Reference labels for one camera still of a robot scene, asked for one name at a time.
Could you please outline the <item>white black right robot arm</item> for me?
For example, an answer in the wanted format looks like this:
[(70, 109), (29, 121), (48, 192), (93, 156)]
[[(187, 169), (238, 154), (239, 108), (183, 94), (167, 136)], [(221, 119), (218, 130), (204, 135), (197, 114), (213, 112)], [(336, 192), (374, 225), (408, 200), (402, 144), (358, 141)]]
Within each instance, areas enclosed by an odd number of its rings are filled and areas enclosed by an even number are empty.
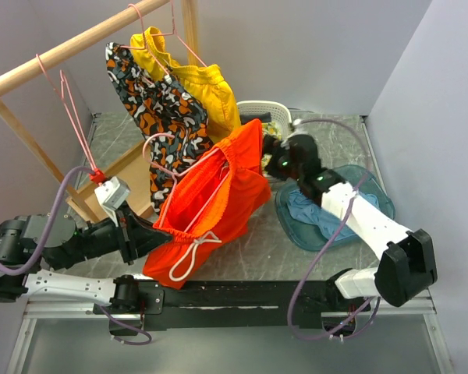
[(343, 310), (354, 298), (381, 297), (400, 307), (438, 280), (431, 236), (412, 231), (384, 215), (339, 173), (322, 166), (317, 144), (307, 134), (286, 140), (266, 135), (262, 153), (270, 156), (266, 172), (282, 180), (291, 178), (310, 202), (347, 226), (373, 250), (377, 268), (346, 270), (326, 291), (326, 302)]

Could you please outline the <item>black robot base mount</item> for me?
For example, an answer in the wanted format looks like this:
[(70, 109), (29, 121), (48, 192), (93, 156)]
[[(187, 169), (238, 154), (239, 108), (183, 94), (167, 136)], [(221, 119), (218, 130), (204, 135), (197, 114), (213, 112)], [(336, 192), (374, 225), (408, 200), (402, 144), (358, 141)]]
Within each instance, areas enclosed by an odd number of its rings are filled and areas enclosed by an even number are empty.
[(371, 309), (363, 297), (342, 297), (332, 279), (307, 281), (290, 305), (297, 285), (295, 280), (189, 280), (174, 289), (124, 275), (115, 279), (108, 306), (93, 311), (111, 317), (111, 335), (129, 337), (140, 330), (284, 326), (288, 315), (295, 327), (320, 329), (327, 313), (347, 317)]

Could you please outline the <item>orange shorts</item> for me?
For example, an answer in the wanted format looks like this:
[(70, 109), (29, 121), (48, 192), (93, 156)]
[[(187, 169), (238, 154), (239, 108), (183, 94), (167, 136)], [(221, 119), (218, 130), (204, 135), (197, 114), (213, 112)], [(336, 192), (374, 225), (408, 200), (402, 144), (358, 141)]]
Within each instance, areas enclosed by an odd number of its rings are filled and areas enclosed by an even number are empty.
[(254, 119), (188, 169), (154, 223), (172, 240), (149, 253), (144, 276), (180, 289), (213, 251), (246, 234), (251, 215), (271, 197), (262, 143), (262, 123)]

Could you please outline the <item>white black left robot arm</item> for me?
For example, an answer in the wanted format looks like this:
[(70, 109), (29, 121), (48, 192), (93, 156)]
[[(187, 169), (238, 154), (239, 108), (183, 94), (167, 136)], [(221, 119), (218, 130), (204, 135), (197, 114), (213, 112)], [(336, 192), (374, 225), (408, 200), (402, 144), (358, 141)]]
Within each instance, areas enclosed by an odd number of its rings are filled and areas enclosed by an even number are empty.
[(109, 218), (78, 228), (70, 217), (52, 225), (44, 248), (34, 255), (48, 216), (17, 216), (0, 224), (0, 264), (18, 270), (33, 262), (24, 273), (8, 275), (0, 271), (0, 302), (15, 302), (34, 295), (54, 295), (102, 305), (119, 312), (140, 307), (138, 283), (131, 275), (115, 279), (90, 280), (67, 276), (61, 271), (78, 263), (117, 252), (124, 263), (132, 264), (153, 250), (168, 244), (172, 236), (155, 229), (151, 222), (123, 206), (117, 220)]

